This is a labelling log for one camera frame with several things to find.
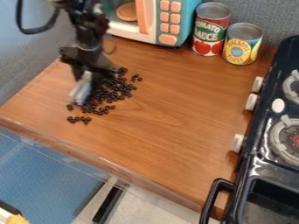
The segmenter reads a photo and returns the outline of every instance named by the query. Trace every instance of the gray wall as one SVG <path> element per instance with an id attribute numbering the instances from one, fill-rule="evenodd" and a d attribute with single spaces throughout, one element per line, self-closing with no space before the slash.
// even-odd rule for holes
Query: gray wall
<path id="1" fill-rule="evenodd" d="M 265 44 L 278 46 L 288 36 L 299 34 L 299 0 L 205 0 L 228 6 L 232 22 L 258 25 Z"/>
<path id="2" fill-rule="evenodd" d="M 72 43 L 74 35 L 65 13 L 50 31 L 22 34 L 15 22 L 16 2 L 0 1 L 0 105 L 49 66 L 58 56 L 57 49 Z M 43 25 L 52 10 L 47 0 L 24 0 L 24 26 Z"/>

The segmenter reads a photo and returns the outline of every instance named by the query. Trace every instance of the wood grain surface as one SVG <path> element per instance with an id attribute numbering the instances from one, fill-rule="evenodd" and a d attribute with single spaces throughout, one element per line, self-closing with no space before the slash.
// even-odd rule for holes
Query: wood grain surface
<path id="1" fill-rule="evenodd" d="M 229 147 L 235 133 L 246 131 L 247 96 L 255 76 L 267 73 L 275 49 L 263 46 L 257 62 L 234 66 L 221 56 L 195 55 L 187 45 L 171 49 L 123 38 L 117 42 L 111 60 L 127 67 L 128 77 L 139 73 L 143 82 L 109 115 L 90 115 L 87 126 L 67 122 L 68 116 L 81 116 L 66 110 L 75 82 L 68 65 L 53 63 L 1 107 L 0 124 L 202 206 L 214 179 L 234 180 L 238 156 Z M 225 203 L 217 201 L 219 214 Z"/>

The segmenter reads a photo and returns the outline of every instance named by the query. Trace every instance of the tomato sauce can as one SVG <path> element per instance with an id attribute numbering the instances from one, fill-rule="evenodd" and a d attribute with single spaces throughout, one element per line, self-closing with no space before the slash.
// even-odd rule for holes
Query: tomato sauce can
<path id="1" fill-rule="evenodd" d="M 238 23 L 227 29 L 223 57 L 239 66 L 256 61 L 262 41 L 262 31 L 255 24 Z"/>
<path id="2" fill-rule="evenodd" d="M 192 50 L 200 55 L 222 53 L 231 13 L 222 3 L 202 3 L 196 9 Z"/>

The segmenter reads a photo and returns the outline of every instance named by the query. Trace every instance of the black cable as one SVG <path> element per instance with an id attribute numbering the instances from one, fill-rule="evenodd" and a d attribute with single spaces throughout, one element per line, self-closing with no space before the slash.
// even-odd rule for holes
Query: black cable
<path id="1" fill-rule="evenodd" d="M 53 28 L 55 26 L 56 20 L 59 16 L 60 9 L 56 8 L 55 11 L 53 12 L 51 18 L 49 21 L 40 27 L 37 28 L 31 28 L 31 29 L 24 29 L 22 26 L 22 11 L 23 11 L 23 0 L 18 0 L 17 1 L 17 9 L 16 9 L 16 22 L 17 22 L 17 27 L 18 29 L 23 33 L 23 34 L 38 34 L 41 32 L 46 32 Z"/>

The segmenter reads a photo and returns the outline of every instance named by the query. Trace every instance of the black stove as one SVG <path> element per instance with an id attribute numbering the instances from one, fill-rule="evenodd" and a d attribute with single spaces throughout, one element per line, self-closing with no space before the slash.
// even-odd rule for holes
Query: black stove
<path id="1" fill-rule="evenodd" d="M 299 36 L 281 42 L 253 91 L 246 105 L 251 125 L 233 141 L 240 150 L 236 182 L 213 182 L 200 224 L 208 223 L 220 191 L 231 193 L 221 223 L 299 223 Z"/>

